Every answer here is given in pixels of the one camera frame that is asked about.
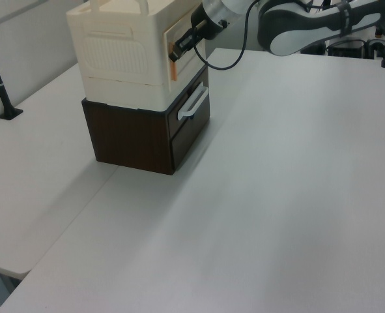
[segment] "drawer handle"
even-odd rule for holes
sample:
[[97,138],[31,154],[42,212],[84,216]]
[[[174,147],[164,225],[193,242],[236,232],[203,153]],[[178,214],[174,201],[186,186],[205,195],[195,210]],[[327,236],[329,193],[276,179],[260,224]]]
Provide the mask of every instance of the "drawer handle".
[[[181,107],[181,109],[179,110],[178,121],[180,121],[183,117],[192,116],[193,114],[195,114],[209,93],[210,90],[208,89],[208,87],[205,87],[204,83],[201,82],[197,89],[195,89],[189,99],[185,102],[183,107]],[[188,110],[195,101],[196,103],[193,105],[193,108]]]

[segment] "black cable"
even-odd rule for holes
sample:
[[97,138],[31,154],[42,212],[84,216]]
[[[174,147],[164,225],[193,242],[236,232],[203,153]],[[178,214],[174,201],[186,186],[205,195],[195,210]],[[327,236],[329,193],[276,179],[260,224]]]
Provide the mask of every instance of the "black cable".
[[377,41],[377,42],[385,42],[385,40],[383,40],[383,39],[370,39],[370,40],[368,40],[368,43],[375,42],[375,41]]
[[319,9],[324,9],[325,7],[326,8],[335,8],[336,5],[307,5],[306,3],[303,3],[302,1],[299,1],[299,0],[295,0],[293,1],[294,3],[296,3],[297,5],[300,5],[301,7],[303,7],[304,9],[307,9],[307,8],[319,8]]
[[325,48],[325,50],[328,51],[328,48],[333,48],[335,46],[339,46],[340,44],[346,44],[348,42],[363,42],[363,44],[366,43],[366,41],[364,41],[362,39],[347,39],[347,40],[337,41],[337,42],[329,45],[327,48]]
[[200,58],[200,60],[207,66],[207,67],[210,67],[210,68],[213,68],[214,70],[229,70],[230,68],[233,68],[235,67],[238,62],[241,61],[243,55],[244,55],[244,52],[246,51],[246,46],[247,46],[247,35],[248,35],[248,31],[249,31],[249,17],[250,17],[250,12],[252,10],[252,8],[257,4],[259,3],[260,0],[256,0],[254,1],[249,9],[247,10],[247,13],[246,13],[246,21],[245,21],[245,24],[244,24],[244,40],[243,40],[243,47],[242,47],[242,51],[240,52],[240,55],[238,56],[238,59],[232,64],[230,65],[229,67],[215,67],[214,65],[211,65],[210,63],[207,62],[207,60],[205,60],[203,58],[203,56],[199,53],[198,49],[197,49],[197,43],[195,41],[195,36],[196,36],[196,33],[197,33],[197,28],[195,28],[193,30],[193,35],[192,35],[192,44],[193,44],[193,49],[195,50],[195,53],[198,55],[198,58]]

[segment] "white plastic box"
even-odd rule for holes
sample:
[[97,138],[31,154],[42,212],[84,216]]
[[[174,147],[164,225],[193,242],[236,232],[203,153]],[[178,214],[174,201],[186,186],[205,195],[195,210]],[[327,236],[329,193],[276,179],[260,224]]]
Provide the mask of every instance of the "white plastic box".
[[[87,100],[162,112],[203,67],[194,50],[174,65],[171,43],[200,0],[91,0],[67,13]],[[204,55],[203,41],[198,45]]]

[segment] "white tabletop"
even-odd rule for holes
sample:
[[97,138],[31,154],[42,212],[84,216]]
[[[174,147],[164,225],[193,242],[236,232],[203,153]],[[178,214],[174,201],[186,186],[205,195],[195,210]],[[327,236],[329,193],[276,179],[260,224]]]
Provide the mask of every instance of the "white tabletop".
[[117,168],[95,161],[78,66],[0,120],[0,273],[23,278]]
[[246,52],[210,90],[183,167],[119,168],[0,313],[385,312],[385,69]]

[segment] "wooden drawer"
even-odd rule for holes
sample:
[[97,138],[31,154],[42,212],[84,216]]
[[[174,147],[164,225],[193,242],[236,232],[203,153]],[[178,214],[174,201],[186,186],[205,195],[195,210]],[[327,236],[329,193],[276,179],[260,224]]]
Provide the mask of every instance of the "wooden drawer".
[[185,102],[189,99],[192,93],[197,89],[198,85],[203,82],[205,87],[208,87],[208,69],[206,68],[198,77],[186,87],[186,90],[180,94],[180,97],[175,100],[175,107],[167,116],[169,123],[169,136],[173,138],[179,131],[179,128],[186,122],[186,118],[178,121],[178,111],[183,107]]
[[172,175],[210,117],[209,96],[191,117],[178,112],[201,82],[203,68],[165,112],[82,101],[97,161]]

